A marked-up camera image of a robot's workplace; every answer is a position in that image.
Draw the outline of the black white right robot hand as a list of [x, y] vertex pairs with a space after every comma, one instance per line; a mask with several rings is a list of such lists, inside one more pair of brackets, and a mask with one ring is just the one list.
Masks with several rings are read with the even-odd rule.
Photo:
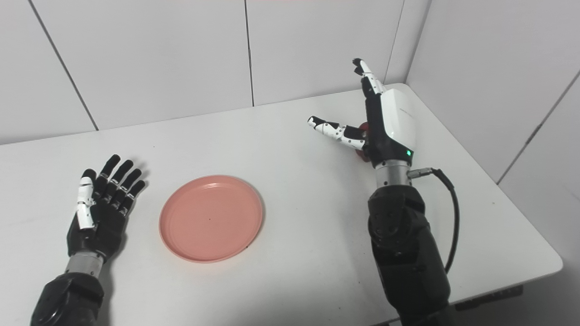
[[352, 62], [354, 72], [361, 77], [367, 127], [342, 125], [315, 116], [307, 123], [336, 142], [361, 151], [373, 167], [391, 160], [412, 166], [416, 121], [410, 99], [398, 89], [388, 89], [362, 58], [354, 58]]

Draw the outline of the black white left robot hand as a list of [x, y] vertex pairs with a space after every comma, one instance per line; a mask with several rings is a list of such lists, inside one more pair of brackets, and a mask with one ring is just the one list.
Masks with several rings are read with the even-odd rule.
[[117, 154], [99, 173], [84, 171], [66, 237], [68, 256], [92, 252], [107, 262], [120, 250], [129, 212], [146, 186], [141, 176], [132, 160], [122, 162]]

